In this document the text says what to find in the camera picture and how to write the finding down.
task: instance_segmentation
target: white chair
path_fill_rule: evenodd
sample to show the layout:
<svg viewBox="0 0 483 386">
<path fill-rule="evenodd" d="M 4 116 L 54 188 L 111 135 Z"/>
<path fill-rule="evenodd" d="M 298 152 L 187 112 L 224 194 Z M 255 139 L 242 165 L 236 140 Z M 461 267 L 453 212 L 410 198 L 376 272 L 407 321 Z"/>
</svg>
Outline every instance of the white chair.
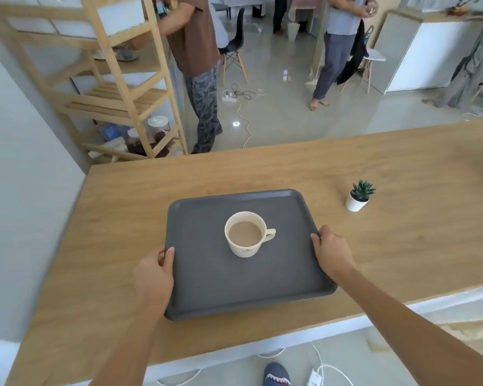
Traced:
<svg viewBox="0 0 483 386">
<path fill-rule="evenodd" d="M 368 80 L 367 95 L 368 95 L 370 92 L 370 79 L 372 78 L 372 62 L 373 61 L 384 62 L 386 61 L 386 58 L 379 51 L 375 49 L 367 49 L 367 52 L 369 53 L 369 55 L 367 57 L 363 57 L 363 59 L 366 60 L 367 62 L 365 62 L 363 66 L 363 74 L 361 75 L 361 81 L 364 81 L 365 73 L 367 73 L 367 80 Z M 347 80 L 343 85 L 341 89 L 342 92 L 345 89 L 345 86 L 347 85 L 348 82 L 349 80 Z"/>
</svg>

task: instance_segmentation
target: jar lid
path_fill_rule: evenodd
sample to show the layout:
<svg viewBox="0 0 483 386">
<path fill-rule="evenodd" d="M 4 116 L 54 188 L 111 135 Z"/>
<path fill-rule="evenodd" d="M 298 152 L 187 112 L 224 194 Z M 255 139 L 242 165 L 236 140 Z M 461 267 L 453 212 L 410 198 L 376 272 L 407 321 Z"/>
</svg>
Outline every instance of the jar lid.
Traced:
<svg viewBox="0 0 483 386">
<path fill-rule="evenodd" d="M 148 125 L 156 129 L 161 129 L 168 124 L 168 118 L 166 116 L 153 116 L 148 120 Z"/>
<path fill-rule="evenodd" d="M 136 130 L 134 127 L 131 127 L 129 130 L 127 130 L 127 134 L 131 138 L 139 138 L 140 135 L 138 134 L 138 130 Z"/>
</svg>

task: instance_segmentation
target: floor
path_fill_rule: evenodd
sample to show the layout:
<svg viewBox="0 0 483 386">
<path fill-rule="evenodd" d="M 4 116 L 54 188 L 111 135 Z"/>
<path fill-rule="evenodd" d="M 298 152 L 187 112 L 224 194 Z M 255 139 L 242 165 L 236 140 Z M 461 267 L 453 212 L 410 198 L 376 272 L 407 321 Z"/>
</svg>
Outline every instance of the floor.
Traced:
<svg viewBox="0 0 483 386">
<path fill-rule="evenodd" d="M 229 37 L 236 27 L 226 21 Z M 245 43 L 240 51 L 249 84 L 242 70 L 231 65 L 222 87 L 219 76 L 218 117 L 224 133 L 216 138 L 213 151 L 242 148 L 250 131 L 253 136 L 246 147 L 267 146 L 278 143 L 300 142 L 323 137 L 348 137 L 395 129 L 425 127 L 435 124 L 455 123 L 470 116 L 463 110 L 437 109 L 421 103 L 421 99 L 436 95 L 436 90 L 392 92 L 382 95 L 367 85 L 361 77 L 353 76 L 343 93 L 340 86 L 332 86 L 328 92 L 330 107 L 322 105 L 311 112 L 307 105 L 314 86 L 305 85 L 311 79 L 309 68 L 316 38 L 299 33 L 294 42 L 286 35 L 272 34 L 271 12 L 264 19 L 246 17 Z M 252 99 L 240 96 L 241 103 L 221 101 L 222 89 L 238 84 L 238 90 L 251 90 Z M 186 98 L 184 128 L 190 147 L 197 140 L 195 116 Z"/>
<path fill-rule="evenodd" d="M 381 95 L 371 88 L 367 95 L 366 85 L 354 76 L 343 93 L 333 86 L 328 92 L 330 107 L 319 106 L 311 112 L 307 105 L 314 87 L 305 85 L 310 80 L 309 68 L 316 39 L 299 34 L 295 42 L 286 36 L 272 35 L 271 12 L 264 19 L 246 18 L 245 44 L 241 56 L 250 84 L 245 82 L 242 70 L 232 65 L 221 87 L 219 78 L 218 117 L 224 129 L 216 138 L 213 151 L 240 149 L 249 137 L 247 120 L 250 120 L 252 138 L 246 147 L 278 143 L 300 142 L 323 137 L 348 137 L 395 129 L 426 127 L 455 123 L 471 119 L 465 110 L 436 109 L 421 103 L 421 99 L 436 95 L 436 90 L 419 90 Z M 235 25 L 226 21 L 225 27 L 234 36 Z M 223 103 L 222 89 L 237 84 L 237 90 L 251 90 L 251 100 L 240 96 L 240 103 Z M 186 99 L 184 127 L 191 147 L 196 142 L 197 118 Z M 433 314 L 433 319 L 463 317 L 483 313 L 483 300 L 460 305 Z M 416 383 L 393 352 L 376 354 L 367 344 L 368 330 L 354 331 L 345 335 L 328 337 L 315 344 L 324 363 L 343 370 L 354 385 L 415 385 Z M 286 349 L 275 359 L 257 356 L 225 363 L 202 370 L 189 386 L 229 385 L 256 386 L 262 382 L 263 369 L 272 360 L 284 364 L 293 385 L 306 385 L 312 367 L 319 360 L 311 344 Z M 194 372 L 176 375 L 161 382 L 177 385 L 186 381 Z M 346 385 L 348 382 L 338 373 L 326 374 L 326 384 Z"/>
</svg>

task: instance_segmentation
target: potted plant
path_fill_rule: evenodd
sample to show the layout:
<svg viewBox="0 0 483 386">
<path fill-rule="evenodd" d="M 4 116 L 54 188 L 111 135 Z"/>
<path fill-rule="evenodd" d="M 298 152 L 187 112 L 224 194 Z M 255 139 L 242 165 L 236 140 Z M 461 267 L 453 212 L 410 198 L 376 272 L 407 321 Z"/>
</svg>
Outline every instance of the potted plant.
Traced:
<svg viewBox="0 0 483 386">
<path fill-rule="evenodd" d="M 352 184 L 353 188 L 347 196 L 345 207 L 349 211 L 360 211 L 363 206 L 367 204 L 370 196 L 375 193 L 375 188 L 368 181 L 360 180 L 358 184 Z"/>
</svg>

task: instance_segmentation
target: shark teeth pattern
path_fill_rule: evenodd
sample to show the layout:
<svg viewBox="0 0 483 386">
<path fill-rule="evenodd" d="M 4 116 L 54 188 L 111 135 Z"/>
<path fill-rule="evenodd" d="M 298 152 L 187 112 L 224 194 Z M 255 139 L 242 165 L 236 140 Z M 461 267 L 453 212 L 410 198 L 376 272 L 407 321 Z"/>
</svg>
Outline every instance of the shark teeth pattern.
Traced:
<svg viewBox="0 0 483 386">
<path fill-rule="evenodd" d="M 271 380 L 273 380 L 274 382 L 278 383 L 278 384 L 285 384 L 285 385 L 291 386 L 290 381 L 288 379 L 286 379 L 286 378 L 278 378 L 275 375 L 267 374 L 265 380 L 267 380 L 269 378 Z"/>
</svg>

